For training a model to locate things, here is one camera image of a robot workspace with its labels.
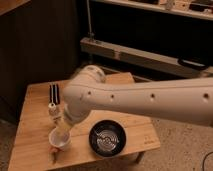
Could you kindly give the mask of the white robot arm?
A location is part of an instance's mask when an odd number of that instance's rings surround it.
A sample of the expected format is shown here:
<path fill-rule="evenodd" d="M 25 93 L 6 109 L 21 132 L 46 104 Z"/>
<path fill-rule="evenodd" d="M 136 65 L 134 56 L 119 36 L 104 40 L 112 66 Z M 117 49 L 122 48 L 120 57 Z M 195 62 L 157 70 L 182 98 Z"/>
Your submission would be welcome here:
<path fill-rule="evenodd" d="M 213 125 L 213 78 L 112 84 L 104 71 L 87 65 L 63 89 L 64 110 L 57 131 L 63 135 L 93 110 L 107 110 Z"/>

